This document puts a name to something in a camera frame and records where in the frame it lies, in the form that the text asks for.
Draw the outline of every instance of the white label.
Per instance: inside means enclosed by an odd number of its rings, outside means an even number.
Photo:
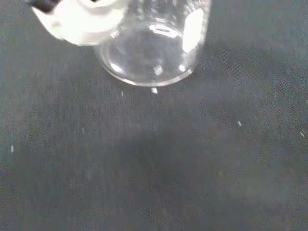
[[[183,51],[190,52],[198,45],[201,39],[203,16],[203,10],[198,9],[186,17],[183,35]]]

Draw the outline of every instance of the white speck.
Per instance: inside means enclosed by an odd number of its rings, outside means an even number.
[[[155,74],[158,76],[160,74],[162,74],[164,72],[163,68],[161,65],[158,65],[156,67],[153,68],[153,70],[155,71]]]
[[[184,72],[186,68],[185,68],[184,65],[181,64],[181,65],[179,66],[179,69],[180,69],[181,72]]]
[[[157,88],[151,88],[151,92],[154,93],[154,94],[156,94],[156,95],[158,94]]]

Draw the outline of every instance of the glass beaker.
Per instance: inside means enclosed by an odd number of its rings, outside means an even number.
[[[211,0],[124,1],[121,23],[94,48],[102,66],[126,83],[147,87],[191,74],[205,41]]]

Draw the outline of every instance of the gray cloth surface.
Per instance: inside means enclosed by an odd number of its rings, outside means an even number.
[[[307,15],[213,0],[196,71],[155,95],[1,1],[0,230],[307,230]]]

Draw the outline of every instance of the dark gray fabric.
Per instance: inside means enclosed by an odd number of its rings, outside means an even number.
[[[155,95],[1,1],[0,230],[307,230],[307,15],[214,0],[200,65]]]

